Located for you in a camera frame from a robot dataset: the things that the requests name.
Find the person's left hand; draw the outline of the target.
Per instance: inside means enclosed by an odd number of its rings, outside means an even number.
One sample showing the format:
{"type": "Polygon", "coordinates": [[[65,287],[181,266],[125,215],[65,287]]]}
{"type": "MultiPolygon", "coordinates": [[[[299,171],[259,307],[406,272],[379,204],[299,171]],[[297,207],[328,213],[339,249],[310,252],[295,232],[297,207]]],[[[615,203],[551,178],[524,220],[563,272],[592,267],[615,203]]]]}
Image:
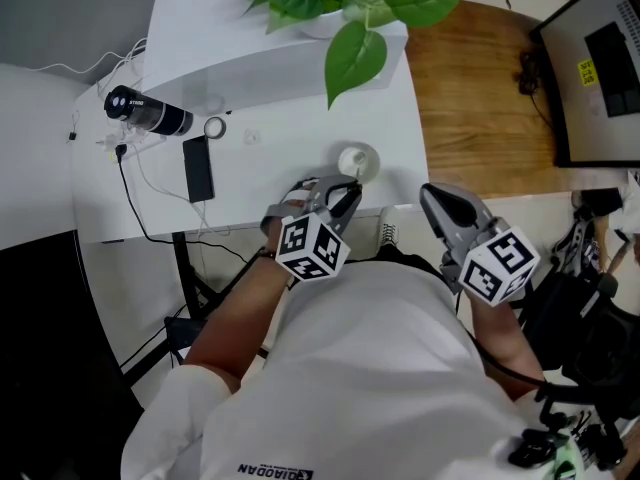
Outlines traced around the person's left hand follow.
{"type": "Polygon", "coordinates": [[[267,237],[266,250],[275,252],[280,237],[282,219],[293,214],[298,216],[305,207],[306,201],[319,179],[308,178],[297,182],[281,199],[267,208],[266,214],[260,223],[260,229],[267,237]]]}

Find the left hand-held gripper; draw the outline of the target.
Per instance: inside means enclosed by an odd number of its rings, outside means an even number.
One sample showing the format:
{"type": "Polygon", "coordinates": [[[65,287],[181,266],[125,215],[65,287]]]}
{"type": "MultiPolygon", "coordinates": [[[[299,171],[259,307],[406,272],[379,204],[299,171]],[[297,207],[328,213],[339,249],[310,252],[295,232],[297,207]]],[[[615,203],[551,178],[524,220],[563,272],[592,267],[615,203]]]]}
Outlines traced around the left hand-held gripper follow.
{"type": "Polygon", "coordinates": [[[335,277],[350,253],[342,234],[362,192],[353,176],[320,177],[300,214],[282,219],[276,262],[300,282],[335,277]]]}

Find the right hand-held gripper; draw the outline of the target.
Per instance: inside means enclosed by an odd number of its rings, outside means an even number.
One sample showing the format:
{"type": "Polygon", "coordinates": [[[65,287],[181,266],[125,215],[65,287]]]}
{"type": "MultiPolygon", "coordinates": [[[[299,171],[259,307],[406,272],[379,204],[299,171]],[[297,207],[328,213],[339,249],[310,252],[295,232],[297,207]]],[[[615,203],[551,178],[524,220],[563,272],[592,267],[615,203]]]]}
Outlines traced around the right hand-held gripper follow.
{"type": "Polygon", "coordinates": [[[466,290],[495,307],[524,287],[540,255],[517,226],[491,214],[474,193],[446,183],[425,183],[420,205],[447,247],[440,271],[452,292],[466,290]]]}

